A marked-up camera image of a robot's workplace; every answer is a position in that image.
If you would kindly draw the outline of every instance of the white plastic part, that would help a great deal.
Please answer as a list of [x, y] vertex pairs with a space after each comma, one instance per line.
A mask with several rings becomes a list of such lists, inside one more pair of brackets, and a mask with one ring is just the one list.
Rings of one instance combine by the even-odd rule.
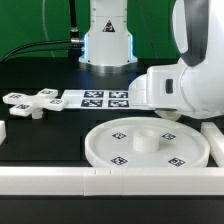
[[163, 111], [163, 110], [156, 110], [155, 113], [159, 115], [163, 119], [167, 119], [170, 121], [177, 121], [181, 117], [181, 114], [178, 114], [173, 111]]
[[159, 118], [109, 121], [85, 139], [86, 158], [97, 168], [205, 167], [209, 150], [199, 132]]
[[6, 138], [5, 122], [0, 121], [0, 145]]
[[65, 90], [62, 99], [68, 102], [67, 109], [148, 110], [145, 106], [131, 106], [128, 91]]
[[0, 195], [224, 195], [224, 169], [0, 167], [0, 186]]
[[[176, 2], [176, 16], [182, 16], [183, 4]], [[178, 64], [153, 66], [147, 75], [136, 79], [129, 87], [130, 105], [147, 105], [149, 110], [174, 109], [177, 113], [205, 119], [224, 114], [224, 1], [209, 0], [208, 46], [205, 60], [194, 67], [182, 59]], [[172, 81], [173, 93], [166, 85]]]
[[159, 132], [138, 129], [133, 133], [133, 149], [139, 153], [153, 153], [159, 150]]
[[203, 122], [201, 133], [208, 140], [211, 155], [219, 167], [224, 167], [224, 136], [213, 122]]
[[62, 99], [55, 99], [58, 91], [54, 89], [43, 89], [37, 95], [27, 96], [20, 93], [9, 93], [3, 97], [6, 104], [15, 105], [10, 109], [10, 114], [27, 117], [32, 114], [33, 119], [40, 119], [43, 116], [42, 109], [61, 111], [68, 102]]
[[137, 62], [127, 30], [127, 0], [91, 0], [90, 4], [91, 27], [79, 61], [102, 67]]

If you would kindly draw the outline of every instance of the cable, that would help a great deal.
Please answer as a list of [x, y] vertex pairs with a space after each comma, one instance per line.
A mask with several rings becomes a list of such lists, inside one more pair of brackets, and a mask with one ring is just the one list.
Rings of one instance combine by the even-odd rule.
[[38, 49], [38, 50], [22, 51], [22, 52], [11, 54], [8, 57], [5, 57], [4, 59], [2, 59], [0, 61], [0, 63], [4, 63], [5, 61], [10, 59], [11, 57], [14, 57], [14, 56], [17, 56], [17, 55], [20, 55], [20, 54], [38, 53], [38, 52], [44, 52], [44, 51], [67, 51], [67, 50], [70, 50], [70, 49], [71, 48], [54, 48], [54, 49]]
[[37, 46], [48, 46], [48, 45], [57, 45], [57, 44], [71, 44], [71, 40], [57, 40], [57, 41], [45, 41], [45, 42], [36, 42], [36, 43], [32, 43], [32, 44], [27, 44], [21, 47], [16, 48], [15, 50], [10, 51], [9, 53], [7, 53], [2, 60], [0, 61], [0, 63], [2, 61], [4, 61], [5, 58], [8, 58], [10, 55], [13, 55], [19, 51], [22, 51], [24, 49], [27, 48], [31, 48], [31, 47], [37, 47]]
[[144, 7], [143, 7], [143, 4], [142, 4], [142, 0], [138, 0], [138, 3], [139, 3], [139, 7], [140, 7], [140, 10], [141, 10], [141, 13], [142, 13], [142, 17], [143, 17], [143, 20], [144, 20], [144, 23], [145, 23], [146, 31], [147, 31], [148, 38], [149, 38], [149, 43], [151, 45], [154, 57], [157, 59], [158, 56], [156, 54], [156, 50], [155, 50], [154, 45], [153, 45], [151, 32], [150, 32], [150, 29], [149, 29], [149, 24], [148, 24], [147, 19], [146, 19], [146, 15], [145, 15]]
[[[44, 30], [44, 35], [47, 41], [49, 41], [49, 35], [47, 32], [47, 25], [46, 25], [46, 0], [42, 1], [42, 23], [43, 23], [43, 30]], [[53, 51], [51, 51], [52, 57], [55, 57], [55, 54]]]

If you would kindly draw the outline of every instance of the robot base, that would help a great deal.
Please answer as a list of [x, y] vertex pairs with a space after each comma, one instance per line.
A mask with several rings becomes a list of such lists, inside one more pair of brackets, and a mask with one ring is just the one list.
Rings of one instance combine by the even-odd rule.
[[92, 65], [88, 63], [81, 63], [80, 68], [87, 69], [93, 72], [98, 73], [121, 73], [127, 71], [135, 71], [138, 67], [138, 63], [130, 63], [122, 66], [100, 66], [100, 65]]

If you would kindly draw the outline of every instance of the white block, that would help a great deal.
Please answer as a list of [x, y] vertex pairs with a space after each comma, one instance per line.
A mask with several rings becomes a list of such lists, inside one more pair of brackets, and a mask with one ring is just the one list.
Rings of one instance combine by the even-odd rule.
[[84, 195], [122, 195], [122, 170], [90, 169], [84, 173]]
[[84, 170], [0, 167], [0, 195], [83, 195]]
[[224, 195], [224, 169], [126, 169], [123, 195]]
[[219, 167], [224, 167], [224, 136], [213, 122], [202, 123], [201, 133], [208, 140], [211, 155]]
[[2, 144], [5, 138], [6, 138], [5, 122], [0, 121], [0, 145]]

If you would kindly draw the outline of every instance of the black cable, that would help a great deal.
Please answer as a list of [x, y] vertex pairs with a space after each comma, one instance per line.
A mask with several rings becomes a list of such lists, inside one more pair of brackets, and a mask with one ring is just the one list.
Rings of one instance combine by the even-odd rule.
[[149, 29], [149, 24], [148, 24], [147, 19], [146, 19], [146, 15], [145, 15], [144, 7], [143, 7], [143, 4], [142, 4], [142, 0], [139, 0], [138, 3], [139, 3], [139, 7], [140, 7], [140, 10], [141, 10], [141, 13], [142, 13], [142, 17], [144, 19], [144, 23], [145, 23], [146, 31], [147, 31], [147, 34], [148, 34], [150, 46], [152, 48], [154, 57], [157, 59], [158, 56], [157, 56], [156, 50], [155, 50], [154, 45], [153, 45], [151, 32], [150, 32], [150, 29]]
[[5, 61], [7, 61], [8, 59], [10, 59], [11, 57], [14, 57], [14, 56], [17, 56], [20, 54], [38, 53], [38, 52], [44, 52], [44, 51], [67, 51], [70, 49], [74, 49], [74, 47], [73, 48], [37, 49], [37, 50], [30, 50], [30, 51], [22, 51], [22, 52], [17, 52], [17, 53], [11, 54], [8, 57], [5, 57], [4, 59], [2, 59], [0, 61], [0, 63], [2, 64]]
[[70, 7], [70, 22], [71, 22], [71, 38], [79, 38], [79, 31], [77, 26], [77, 18], [76, 18], [76, 1], [69, 0]]
[[16, 48], [15, 50], [10, 51], [9, 53], [7, 53], [2, 60], [0, 61], [0, 63], [2, 63], [2, 61], [4, 62], [5, 58], [8, 58], [10, 55], [13, 55], [19, 51], [22, 51], [24, 49], [27, 48], [31, 48], [31, 47], [37, 47], [37, 46], [48, 46], [48, 45], [57, 45], [57, 44], [71, 44], [71, 40], [56, 40], [56, 41], [44, 41], [44, 42], [36, 42], [36, 43], [32, 43], [32, 44], [27, 44], [21, 47]]

